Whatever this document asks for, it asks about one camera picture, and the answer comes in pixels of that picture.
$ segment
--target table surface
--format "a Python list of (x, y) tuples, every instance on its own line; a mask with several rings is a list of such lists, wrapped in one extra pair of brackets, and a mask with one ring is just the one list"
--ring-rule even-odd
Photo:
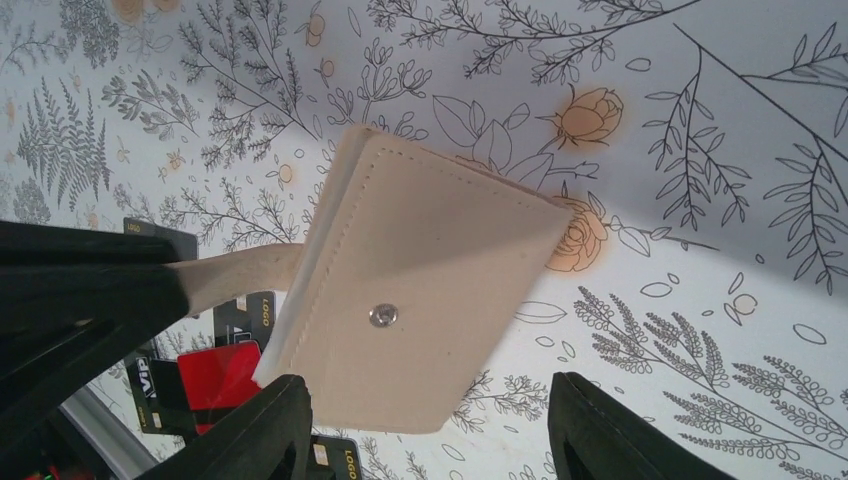
[[(322, 429), (367, 478), (553, 479), (556, 371), (739, 477), (848, 478), (845, 2), (0, 0), (0, 32), (4, 218), (300, 242), (359, 122), (570, 199), (441, 432)], [(91, 386), (137, 430), (121, 365)]]

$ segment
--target wallet strap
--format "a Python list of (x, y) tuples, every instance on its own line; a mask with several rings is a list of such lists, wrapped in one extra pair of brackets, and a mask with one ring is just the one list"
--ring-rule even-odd
[(287, 291), (302, 252), (303, 244), (280, 243), (168, 267), (177, 271), (192, 316), (249, 293)]

